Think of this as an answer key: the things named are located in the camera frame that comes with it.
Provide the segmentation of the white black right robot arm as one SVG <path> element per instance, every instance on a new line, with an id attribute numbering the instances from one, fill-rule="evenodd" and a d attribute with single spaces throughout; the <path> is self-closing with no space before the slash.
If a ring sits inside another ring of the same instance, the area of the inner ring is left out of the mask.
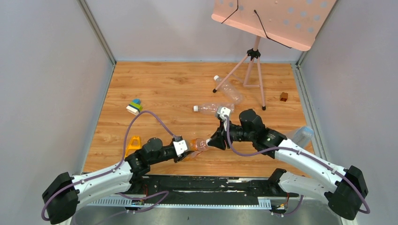
<path id="1" fill-rule="evenodd" d="M 211 147 L 231 149 L 237 155 L 269 156 L 290 164 L 308 177 L 297 176 L 284 169 L 276 169 L 269 177 L 269 192 L 273 195 L 297 193 L 316 199 L 337 215 L 354 220 L 357 214 L 370 213 L 365 198 L 368 188 L 361 169 L 345 168 L 326 161 L 303 149 L 286 135 L 268 128 L 253 109 L 239 115 L 240 125 L 230 120 L 230 109 L 219 107 L 215 117 L 220 121 L 216 132 L 207 140 Z"/>

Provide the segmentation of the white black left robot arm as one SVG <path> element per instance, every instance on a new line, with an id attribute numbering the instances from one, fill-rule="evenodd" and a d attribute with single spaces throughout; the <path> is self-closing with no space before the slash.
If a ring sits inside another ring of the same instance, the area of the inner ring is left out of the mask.
<path id="1" fill-rule="evenodd" d="M 151 165 L 171 159 L 177 163 L 193 151 L 182 137 L 173 138 L 169 145 L 164 145 L 159 138 L 151 138 L 118 164 L 83 175 L 61 173 L 42 194 L 42 219 L 58 224 L 100 198 L 128 190 L 140 193 L 144 187 L 140 177 L 150 171 Z"/>

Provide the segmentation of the orange label plastic bottle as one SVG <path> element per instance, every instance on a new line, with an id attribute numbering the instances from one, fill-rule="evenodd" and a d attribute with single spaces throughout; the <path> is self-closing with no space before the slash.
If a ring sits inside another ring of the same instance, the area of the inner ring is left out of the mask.
<path id="1" fill-rule="evenodd" d="M 207 145 L 207 141 L 205 139 L 193 139 L 190 141 L 188 151 L 186 152 L 187 155 L 182 159 L 182 161 L 193 160 L 195 157 L 207 150 L 209 150 L 209 146 Z"/>

